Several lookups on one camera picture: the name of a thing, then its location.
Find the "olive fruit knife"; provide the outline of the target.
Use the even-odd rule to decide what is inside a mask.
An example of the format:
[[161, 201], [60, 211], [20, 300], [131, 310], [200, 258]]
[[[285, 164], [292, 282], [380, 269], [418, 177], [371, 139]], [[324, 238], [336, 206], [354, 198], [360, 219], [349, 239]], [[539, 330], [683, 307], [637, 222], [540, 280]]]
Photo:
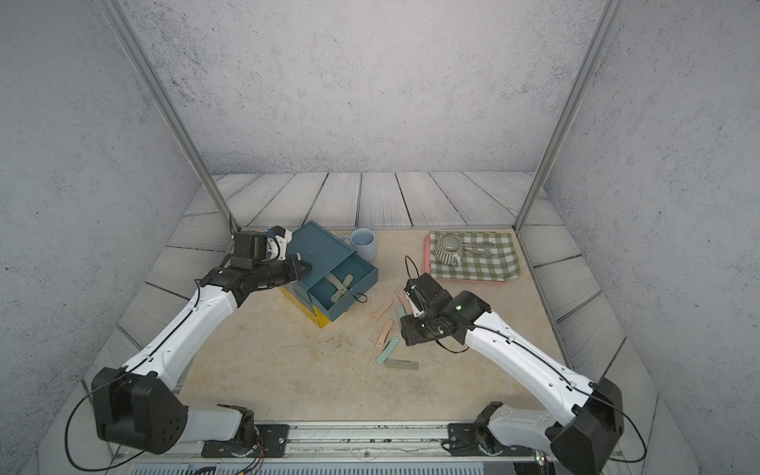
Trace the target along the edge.
[[334, 276], [331, 272], [326, 275], [326, 279], [336, 287], [336, 292], [344, 295], [346, 292], [348, 292], [348, 287], [344, 285], [344, 283], [338, 279], [338, 277]]
[[383, 364], [386, 367], [389, 367], [392, 369], [401, 369], [401, 370], [419, 370], [420, 369], [419, 362], [411, 361], [411, 360], [399, 360], [399, 359], [388, 358], [383, 362]]
[[353, 275], [348, 274], [344, 279], [340, 280], [334, 273], [328, 273], [326, 275], [326, 279], [336, 287], [336, 292], [332, 294], [331, 301], [333, 303], [338, 303], [346, 293], [348, 293], [348, 290], [350, 290], [350, 284], [352, 284], [353, 281]]

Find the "olive fruit knife bottom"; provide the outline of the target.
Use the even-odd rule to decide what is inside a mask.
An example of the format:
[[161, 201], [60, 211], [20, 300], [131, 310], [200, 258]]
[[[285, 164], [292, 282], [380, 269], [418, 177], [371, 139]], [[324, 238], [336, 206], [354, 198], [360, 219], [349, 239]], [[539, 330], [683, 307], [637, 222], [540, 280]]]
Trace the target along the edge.
[[401, 369], [401, 370], [419, 370], [420, 369], [419, 362], [411, 361], [411, 360], [399, 360], [399, 359], [388, 358], [383, 362], [383, 364], [386, 367], [389, 367], [392, 369]]

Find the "teal top drawer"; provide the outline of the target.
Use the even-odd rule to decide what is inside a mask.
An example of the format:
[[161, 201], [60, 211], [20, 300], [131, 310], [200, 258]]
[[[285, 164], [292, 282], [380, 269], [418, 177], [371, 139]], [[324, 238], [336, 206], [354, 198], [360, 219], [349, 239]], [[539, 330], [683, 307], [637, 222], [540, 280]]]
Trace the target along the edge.
[[334, 322], [354, 303], [367, 303], [367, 293], [378, 280], [378, 269], [352, 253], [340, 263], [314, 267], [304, 286], [315, 316]]

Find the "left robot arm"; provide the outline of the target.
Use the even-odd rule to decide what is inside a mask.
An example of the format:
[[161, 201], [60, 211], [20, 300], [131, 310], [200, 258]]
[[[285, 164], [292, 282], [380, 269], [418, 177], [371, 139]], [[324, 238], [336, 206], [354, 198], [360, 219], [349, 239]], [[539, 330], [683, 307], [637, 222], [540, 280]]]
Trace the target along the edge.
[[191, 408], [174, 389], [206, 340], [251, 293], [297, 282], [311, 269], [300, 255], [265, 262], [226, 257], [198, 282], [188, 304], [152, 342], [121, 367], [105, 367], [95, 375], [97, 437], [153, 454], [178, 443], [252, 450], [258, 439], [252, 411], [230, 405]]

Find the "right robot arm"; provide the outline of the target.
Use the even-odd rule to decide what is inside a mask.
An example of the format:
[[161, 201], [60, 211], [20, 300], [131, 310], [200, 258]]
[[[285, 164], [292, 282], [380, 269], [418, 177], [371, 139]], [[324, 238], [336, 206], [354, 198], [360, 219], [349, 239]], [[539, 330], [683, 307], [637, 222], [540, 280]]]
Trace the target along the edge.
[[490, 404], [476, 419], [473, 440], [450, 443], [451, 454], [498, 456], [525, 447], [552, 455], [573, 474], [603, 471], [625, 431], [623, 393], [614, 382], [594, 382], [552, 359], [469, 291], [451, 296], [424, 273], [409, 279], [404, 292], [413, 310], [401, 320], [407, 346], [451, 336], [497, 364], [543, 406]]

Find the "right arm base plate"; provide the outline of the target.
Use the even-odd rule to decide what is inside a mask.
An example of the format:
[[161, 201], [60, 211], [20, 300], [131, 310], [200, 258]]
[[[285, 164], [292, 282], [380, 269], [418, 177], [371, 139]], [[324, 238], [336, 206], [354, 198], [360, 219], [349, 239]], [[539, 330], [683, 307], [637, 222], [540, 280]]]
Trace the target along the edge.
[[501, 445], [493, 441], [486, 445], [473, 423], [451, 423], [447, 425], [447, 437], [441, 448], [451, 456], [527, 457], [534, 455], [530, 448], [520, 445]]

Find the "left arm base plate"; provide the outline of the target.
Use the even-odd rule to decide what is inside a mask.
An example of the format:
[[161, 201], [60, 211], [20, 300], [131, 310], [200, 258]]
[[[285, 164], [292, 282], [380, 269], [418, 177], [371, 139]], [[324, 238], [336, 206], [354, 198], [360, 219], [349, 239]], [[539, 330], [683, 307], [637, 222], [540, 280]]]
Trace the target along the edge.
[[229, 441], [205, 441], [203, 458], [282, 458], [290, 431], [285, 424], [244, 427]]

